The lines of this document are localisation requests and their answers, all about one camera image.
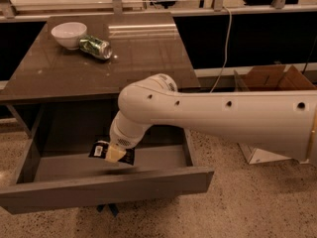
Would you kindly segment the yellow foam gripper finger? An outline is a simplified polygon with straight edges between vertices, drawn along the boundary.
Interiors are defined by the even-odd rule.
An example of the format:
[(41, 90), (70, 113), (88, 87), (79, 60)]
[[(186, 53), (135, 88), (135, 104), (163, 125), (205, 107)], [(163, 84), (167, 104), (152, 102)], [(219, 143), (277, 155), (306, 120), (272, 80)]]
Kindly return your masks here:
[(120, 146), (109, 144), (105, 160), (110, 163), (119, 162), (126, 155), (126, 150)]

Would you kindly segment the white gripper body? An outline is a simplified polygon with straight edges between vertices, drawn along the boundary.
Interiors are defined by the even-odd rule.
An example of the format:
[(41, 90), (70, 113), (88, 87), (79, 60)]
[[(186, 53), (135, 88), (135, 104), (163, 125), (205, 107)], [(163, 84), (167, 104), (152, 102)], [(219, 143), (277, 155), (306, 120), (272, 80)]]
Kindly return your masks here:
[(124, 149), (135, 148), (143, 138), (143, 128), (133, 122), (113, 121), (110, 127), (110, 143)]

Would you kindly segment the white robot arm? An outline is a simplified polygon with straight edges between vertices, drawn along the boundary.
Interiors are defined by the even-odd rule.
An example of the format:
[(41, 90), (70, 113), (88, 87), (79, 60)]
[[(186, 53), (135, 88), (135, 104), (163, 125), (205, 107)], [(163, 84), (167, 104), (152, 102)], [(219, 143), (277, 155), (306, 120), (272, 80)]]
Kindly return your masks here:
[(317, 93), (181, 93), (156, 74), (123, 88), (110, 127), (106, 160), (122, 159), (154, 125), (171, 125), (317, 165)]

